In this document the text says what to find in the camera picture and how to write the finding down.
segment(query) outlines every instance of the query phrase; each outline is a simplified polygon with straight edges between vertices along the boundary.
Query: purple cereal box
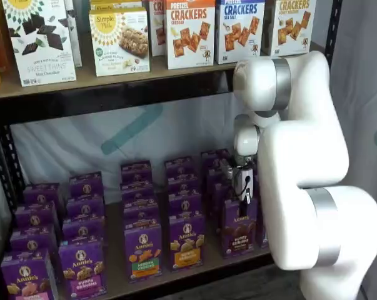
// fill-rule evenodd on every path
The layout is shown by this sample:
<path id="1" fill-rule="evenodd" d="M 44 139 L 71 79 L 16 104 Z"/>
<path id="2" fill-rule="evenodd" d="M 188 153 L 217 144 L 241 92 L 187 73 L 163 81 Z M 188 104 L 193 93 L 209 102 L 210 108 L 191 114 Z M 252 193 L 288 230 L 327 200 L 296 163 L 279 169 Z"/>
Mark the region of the purple cereal box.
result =
<path id="1" fill-rule="evenodd" d="M 101 172 L 94 172 L 70 177 L 69 185 L 70 196 L 72 198 L 89 194 L 99 194 L 103 196 Z"/>
<path id="2" fill-rule="evenodd" d="M 121 181 L 123 184 L 135 181 L 152 181 L 152 169 L 150 161 L 138 161 L 121 166 Z"/>
<path id="3" fill-rule="evenodd" d="M 239 215 L 239 200 L 225 200 L 221 244 L 225 258 L 253 251 L 256 226 L 256 198 L 247 207 L 247 215 Z"/>
<path id="4" fill-rule="evenodd" d="M 58 299 L 58 290 L 47 249 L 6 253 L 1 269 L 8 289 L 8 299 Z"/>
<path id="5" fill-rule="evenodd" d="M 130 282 L 162 274 L 162 230 L 159 217 L 124 220 L 124 247 Z"/>
<path id="6" fill-rule="evenodd" d="M 68 200 L 66 205 L 69 218 L 80 217 L 82 215 L 96 214 L 103 216 L 105 205 L 102 196 L 98 194 L 83 195 Z"/>
<path id="7" fill-rule="evenodd" d="M 185 212 L 169 217 L 170 264 L 172 271 L 203 264 L 204 216 Z"/>
<path id="8" fill-rule="evenodd" d="M 96 236 L 98 239 L 104 239 L 105 217 L 97 214 L 90 214 L 63 221 L 64 239 L 74 239 L 79 236 Z"/>
<path id="9" fill-rule="evenodd" d="M 129 184 L 120 184 L 122 201 L 153 197 L 153 185 L 151 181 L 136 181 Z"/>
<path id="10" fill-rule="evenodd" d="M 178 193 L 180 191 L 187 191 L 189 189 L 199 190 L 198 176 L 191 174 L 181 174 L 176 177 L 168 178 L 169 193 Z"/>
<path id="11" fill-rule="evenodd" d="M 26 204 L 47 203 L 53 201 L 60 216 L 64 216 L 64 202 L 59 190 L 59 183 L 29 184 L 23 191 Z"/>
<path id="12" fill-rule="evenodd" d="M 197 189 L 169 194 L 169 214 L 181 214 L 186 211 L 202 213 L 201 193 Z"/>
<path id="13" fill-rule="evenodd" d="M 106 294 L 102 242 L 80 236 L 63 241 L 59 248 L 68 298 L 90 299 Z"/>
<path id="14" fill-rule="evenodd" d="M 59 221 L 52 201 L 45 204 L 20 205 L 14 216 L 18 228 L 53 224 L 56 236 L 60 236 Z"/>

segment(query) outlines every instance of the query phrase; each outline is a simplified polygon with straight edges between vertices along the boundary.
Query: snack box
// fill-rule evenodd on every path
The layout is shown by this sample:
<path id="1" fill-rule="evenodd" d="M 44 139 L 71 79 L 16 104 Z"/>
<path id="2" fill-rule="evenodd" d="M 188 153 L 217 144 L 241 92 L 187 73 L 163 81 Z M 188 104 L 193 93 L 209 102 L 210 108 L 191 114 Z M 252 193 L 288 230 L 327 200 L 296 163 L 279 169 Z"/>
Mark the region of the snack box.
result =
<path id="1" fill-rule="evenodd" d="M 53 201 L 60 216 L 65 215 L 64 202 L 59 190 L 59 183 L 28 184 L 23 191 L 27 204 L 47 203 Z"/>
<path id="2" fill-rule="evenodd" d="M 169 69 L 212 66 L 215 0 L 165 0 Z"/>
<path id="3" fill-rule="evenodd" d="M 309 52 L 316 0 L 266 0 L 262 51 L 270 56 Z"/>
<path id="4" fill-rule="evenodd" d="M 22 86 L 75 81 L 63 0 L 3 0 Z"/>
<path id="5" fill-rule="evenodd" d="M 103 196 L 102 174 L 100 171 L 70 177 L 69 185 L 72 198 L 89 194 Z"/>
<path id="6" fill-rule="evenodd" d="M 154 197 L 153 185 L 149 180 L 136 181 L 129 184 L 120 184 L 122 201 L 132 201 L 133 199 L 142 199 Z"/>
<path id="7" fill-rule="evenodd" d="M 264 0 L 218 0 L 216 49 L 218 64 L 260 55 Z"/>
<path id="8" fill-rule="evenodd" d="M 102 242 L 91 236 L 63 241 L 59 248 L 69 299 L 95 298 L 107 293 Z"/>
<path id="9" fill-rule="evenodd" d="M 205 218 L 199 212 L 185 212 L 169 217 L 170 264 L 172 271 L 203 264 Z"/>
<path id="10" fill-rule="evenodd" d="M 138 161 L 131 164 L 123 164 L 121 167 L 121 182 L 123 184 L 135 181 L 152 181 L 152 169 L 150 161 Z"/>
<path id="11" fill-rule="evenodd" d="M 124 220 L 124 247 L 130 282 L 162 275 L 159 217 Z"/>
<path id="12" fill-rule="evenodd" d="M 102 196 L 98 194 L 83 195 L 68 200 L 66 205 L 69 218 L 80 217 L 81 215 L 96 214 L 103 216 L 105 205 Z"/>
<path id="13" fill-rule="evenodd" d="M 166 54 L 166 31 L 164 26 L 163 0 L 149 1 L 149 28 L 151 28 L 152 56 Z"/>
<path id="14" fill-rule="evenodd" d="M 47 249 L 6 253 L 1 269 L 8 289 L 8 299 L 58 299 Z"/>
<path id="15" fill-rule="evenodd" d="M 225 258 L 253 251 L 257 205 L 257 200 L 252 199 L 247 214 L 240 216 L 239 200 L 225 200 L 221 231 L 222 255 Z"/>
<path id="16" fill-rule="evenodd" d="M 97 76 L 149 72 L 149 41 L 143 7 L 91 10 Z"/>
<path id="17" fill-rule="evenodd" d="M 169 194 L 169 214 L 202 213 L 202 197 L 197 189 Z"/>
<path id="18" fill-rule="evenodd" d="M 60 237 L 61 235 L 55 206 L 52 201 L 44 204 L 19 205 L 14 212 L 14 217 L 18 228 L 53 224 L 56 236 Z"/>
<path id="19" fill-rule="evenodd" d="M 105 217 L 97 214 L 68 218 L 63 221 L 64 239 L 74 239 L 79 236 L 105 237 Z"/>

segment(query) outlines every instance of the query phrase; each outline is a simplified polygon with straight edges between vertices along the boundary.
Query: white robotic arm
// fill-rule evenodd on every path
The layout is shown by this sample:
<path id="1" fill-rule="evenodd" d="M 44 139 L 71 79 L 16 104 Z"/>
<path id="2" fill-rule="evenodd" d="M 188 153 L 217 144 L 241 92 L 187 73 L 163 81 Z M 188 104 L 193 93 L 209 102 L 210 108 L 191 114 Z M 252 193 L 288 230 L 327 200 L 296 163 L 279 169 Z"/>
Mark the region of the white robotic arm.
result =
<path id="1" fill-rule="evenodd" d="M 239 62 L 234 93 L 252 111 L 288 108 L 288 120 L 236 120 L 239 156 L 258 153 L 264 222 L 275 263 L 301 272 L 307 300 L 354 300 L 377 255 L 377 204 L 356 187 L 331 186 L 348 150 L 320 52 Z M 264 118 L 261 127 L 259 117 Z"/>

